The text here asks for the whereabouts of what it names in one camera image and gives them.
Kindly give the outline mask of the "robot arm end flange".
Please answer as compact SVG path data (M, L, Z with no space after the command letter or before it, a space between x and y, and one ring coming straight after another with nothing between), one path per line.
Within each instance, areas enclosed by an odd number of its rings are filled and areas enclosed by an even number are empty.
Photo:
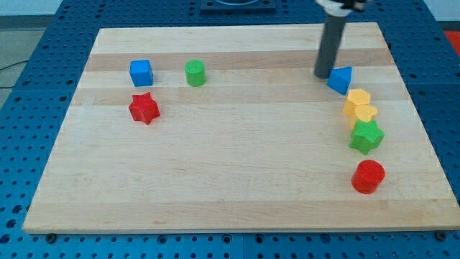
M373 0L316 0L325 13L334 17L347 17L352 12L363 12Z

